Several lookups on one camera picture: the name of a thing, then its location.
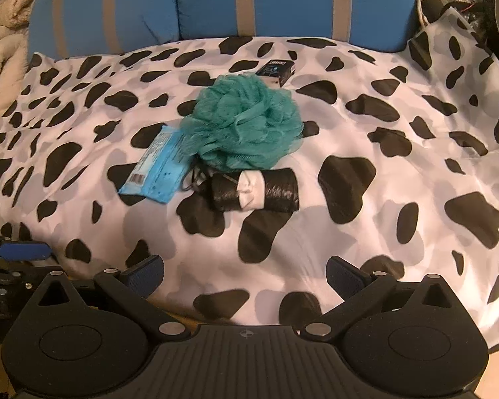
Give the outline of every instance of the blue pillow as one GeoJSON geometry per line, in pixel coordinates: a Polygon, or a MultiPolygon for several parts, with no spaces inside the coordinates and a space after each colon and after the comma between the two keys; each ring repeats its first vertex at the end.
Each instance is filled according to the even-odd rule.
{"type": "Polygon", "coordinates": [[[178,39],[175,0],[36,0],[28,51],[59,60],[178,39]]]}
{"type": "Polygon", "coordinates": [[[183,39],[316,36],[395,52],[416,28],[416,0],[177,0],[183,39]]]}

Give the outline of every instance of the cow print blanket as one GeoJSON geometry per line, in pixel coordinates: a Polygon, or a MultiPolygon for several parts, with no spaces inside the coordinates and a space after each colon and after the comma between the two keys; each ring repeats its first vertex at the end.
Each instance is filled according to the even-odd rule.
{"type": "Polygon", "coordinates": [[[453,10],[399,54],[318,38],[36,54],[0,121],[0,233],[47,241],[80,277],[159,254],[152,300],[211,322],[301,326],[342,301],[333,255],[409,281],[436,272],[499,349],[499,62],[453,10]],[[297,175],[298,212],[117,194],[203,87],[272,58],[296,62],[285,88],[305,138],[277,168],[297,175]]]}

